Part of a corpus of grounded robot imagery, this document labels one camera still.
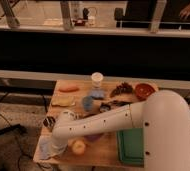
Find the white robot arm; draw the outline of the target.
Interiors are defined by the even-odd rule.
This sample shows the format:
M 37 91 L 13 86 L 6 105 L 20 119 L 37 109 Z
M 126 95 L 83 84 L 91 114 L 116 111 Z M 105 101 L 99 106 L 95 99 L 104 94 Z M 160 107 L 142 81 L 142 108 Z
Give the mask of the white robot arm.
M 70 138 L 130 128 L 143 129 L 145 171 L 190 171 L 190 108 L 182 96 L 169 90 L 86 119 L 61 114 L 50 147 L 62 154 Z

